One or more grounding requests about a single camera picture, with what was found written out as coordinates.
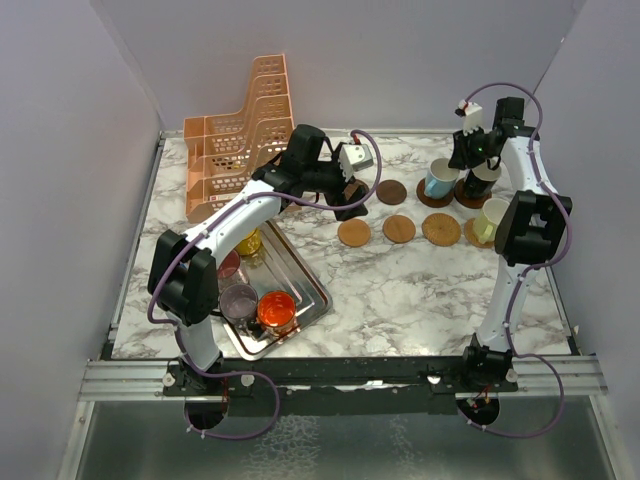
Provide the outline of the white cream cup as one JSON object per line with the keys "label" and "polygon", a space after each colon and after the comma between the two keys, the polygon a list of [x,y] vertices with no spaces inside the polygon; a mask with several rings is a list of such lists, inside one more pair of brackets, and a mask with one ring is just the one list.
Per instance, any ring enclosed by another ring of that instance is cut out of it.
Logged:
{"label": "white cream cup", "polygon": [[472,232],[480,244],[487,244],[495,240],[497,228],[508,207],[509,203],[499,198],[491,198],[483,204],[472,226]]}

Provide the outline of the white blue mug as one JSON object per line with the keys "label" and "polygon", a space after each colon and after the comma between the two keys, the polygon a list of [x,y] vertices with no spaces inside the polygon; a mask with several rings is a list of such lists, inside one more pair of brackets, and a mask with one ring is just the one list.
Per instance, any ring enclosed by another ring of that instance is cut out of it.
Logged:
{"label": "white blue mug", "polygon": [[432,199],[445,198],[458,181],[460,171],[449,166],[449,160],[438,158],[431,162],[425,177],[424,194]]}

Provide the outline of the dark brown wooden coaster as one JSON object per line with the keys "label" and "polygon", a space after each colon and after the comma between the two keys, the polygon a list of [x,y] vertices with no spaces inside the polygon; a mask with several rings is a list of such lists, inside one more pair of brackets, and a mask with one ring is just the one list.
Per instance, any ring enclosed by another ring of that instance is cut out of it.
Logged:
{"label": "dark brown wooden coaster", "polygon": [[388,179],[380,182],[376,187],[376,196],[385,205],[399,205],[407,197],[406,187],[399,181]]}

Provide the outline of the pink maroon mug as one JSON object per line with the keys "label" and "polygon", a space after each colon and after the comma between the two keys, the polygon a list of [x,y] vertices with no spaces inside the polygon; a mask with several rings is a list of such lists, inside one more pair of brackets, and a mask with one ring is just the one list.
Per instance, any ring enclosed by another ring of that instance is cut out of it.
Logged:
{"label": "pink maroon mug", "polygon": [[217,270],[217,279],[222,289],[244,281],[241,258],[235,250],[221,262]]}

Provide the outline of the light beech wooden coaster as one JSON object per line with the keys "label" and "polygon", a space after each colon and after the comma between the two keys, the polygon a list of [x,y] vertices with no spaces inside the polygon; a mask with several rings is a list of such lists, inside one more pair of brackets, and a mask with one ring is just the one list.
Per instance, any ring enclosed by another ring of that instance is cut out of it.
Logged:
{"label": "light beech wooden coaster", "polygon": [[357,218],[342,222],[337,233],[340,242],[352,248],[362,247],[371,239],[369,225]]}

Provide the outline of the light brown wooden coaster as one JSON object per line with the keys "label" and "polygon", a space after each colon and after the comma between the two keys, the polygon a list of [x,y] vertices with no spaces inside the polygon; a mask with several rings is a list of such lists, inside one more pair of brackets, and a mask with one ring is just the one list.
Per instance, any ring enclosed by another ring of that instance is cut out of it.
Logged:
{"label": "light brown wooden coaster", "polygon": [[410,218],[404,215],[392,215],[383,223],[383,234],[395,244],[404,244],[414,238],[416,227]]}

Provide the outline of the dark walnut coaster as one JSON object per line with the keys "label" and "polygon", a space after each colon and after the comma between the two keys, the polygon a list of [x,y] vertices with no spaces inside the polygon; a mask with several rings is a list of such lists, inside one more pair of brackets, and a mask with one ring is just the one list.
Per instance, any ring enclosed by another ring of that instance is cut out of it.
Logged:
{"label": "dark walnut coaster", "polygon": [[354,186],[356,187],[356,189],[357,188],[362,188],[364,190],[365,194],[368,193],[369,190],[370,190],[369,186],[365,182],[363,182],[361,180],[356,180],[354,182]]}

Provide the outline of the brown ringed wooden saucer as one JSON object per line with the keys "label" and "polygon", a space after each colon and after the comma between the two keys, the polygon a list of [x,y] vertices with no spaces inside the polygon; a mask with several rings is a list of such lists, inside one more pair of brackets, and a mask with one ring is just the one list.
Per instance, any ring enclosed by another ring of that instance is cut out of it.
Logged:
{"label": "brown ringed wooden saucer", "polygon": [[454,188],[451,188],[449,192],[442,198],[432,198],[425,194],[425,179],[421,179],[416,187],[416,195],[419,201],[431,208],[443,208],[448,206],[454,199]]}

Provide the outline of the yellow black mug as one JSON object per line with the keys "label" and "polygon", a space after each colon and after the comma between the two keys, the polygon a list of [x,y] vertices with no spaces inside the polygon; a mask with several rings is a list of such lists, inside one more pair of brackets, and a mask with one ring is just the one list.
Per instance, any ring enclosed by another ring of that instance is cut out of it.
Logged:
{"label": "yellow black mug", "polygon": [[236,245],[235,251],[240,256],[254,255],[262,245],[261,233],[258,228],[253,229],[239,244]]}

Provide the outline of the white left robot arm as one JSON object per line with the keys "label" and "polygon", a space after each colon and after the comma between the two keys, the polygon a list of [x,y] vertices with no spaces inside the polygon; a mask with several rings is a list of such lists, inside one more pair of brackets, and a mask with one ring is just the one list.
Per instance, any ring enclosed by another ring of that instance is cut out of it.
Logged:
{"label": "white left robot arm", "polygon": [[321,150],[330,143],[327,135],[311,125],[298,125],[285,149],[257,168],[224,207],[184,233],[167,230],[157,239],[147,284],[147,319],[172,328],[188,367],[186,382],[195,392],[210,394],[220,385],[215,364],[221,352],[209,316],[218,306],[222,261],[262,223],[291,204],[306,205],[307,193],[322,195],[322,209],[339,221],[365,214],[369,193],[357,189],[345,194],[355,181],[355,162],[380,155],[378,147],[366,149],[359,143],[363,134],[352,131],[350,141],[339,143],[323,160]]}

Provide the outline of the orange metallic cup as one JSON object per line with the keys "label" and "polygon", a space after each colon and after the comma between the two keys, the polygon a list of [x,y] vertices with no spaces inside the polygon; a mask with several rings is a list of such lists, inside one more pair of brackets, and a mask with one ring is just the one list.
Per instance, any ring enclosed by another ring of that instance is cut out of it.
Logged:
{"label": "orange metallic cup", "polygon": [[294,298],[284,291],[266,293],[257,306],[257,321],[269,334],[282,337],[296,326]]}

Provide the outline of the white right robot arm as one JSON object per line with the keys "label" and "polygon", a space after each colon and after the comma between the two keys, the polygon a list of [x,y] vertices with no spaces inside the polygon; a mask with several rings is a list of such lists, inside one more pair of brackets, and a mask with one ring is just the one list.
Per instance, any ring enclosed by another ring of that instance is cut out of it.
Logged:
{"label": "white right robot arm", "polygon": [[515,190],[494,240],[499,255],[496,285],[487,314],[465,348],[459,381],[481,391],[507,381],[515,347],[513,334],[521,321],[534,272],[553,263],[565,238],[572,200],[552,186],[540,158],[538,129],[524,122],[524,100],[497,101],[491,130],[482,128],[482,107],[462,100],[456,114],[463,120],[453,134],[449,165],[470,171],[489,160],[504,166]]}

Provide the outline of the woven rattan coaster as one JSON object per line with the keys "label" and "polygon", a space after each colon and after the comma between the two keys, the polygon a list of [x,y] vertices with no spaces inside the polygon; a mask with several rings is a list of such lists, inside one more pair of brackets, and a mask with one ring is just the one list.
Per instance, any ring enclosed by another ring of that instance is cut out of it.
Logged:
{"label": "woven rattan coaster", "polygon": [[493,249],[495,243],[493,241],[489,241],[486,243],[481,243],[477,236],[475,235],[474,231],[473,231],[473,223],[474,220],[473,219],[469,219],[465,222],[464,224],[464,235],[466,240],[471,243],[472,245],[474,245],[475,247],[481,248],[481,249]]}
{"label": "woven rattan coaster", "polygon": [[424,237],[436,246],[452,246],[461,237],[460,224],[454,217],[444,213],[427,216],[422,222],[421,229]]}

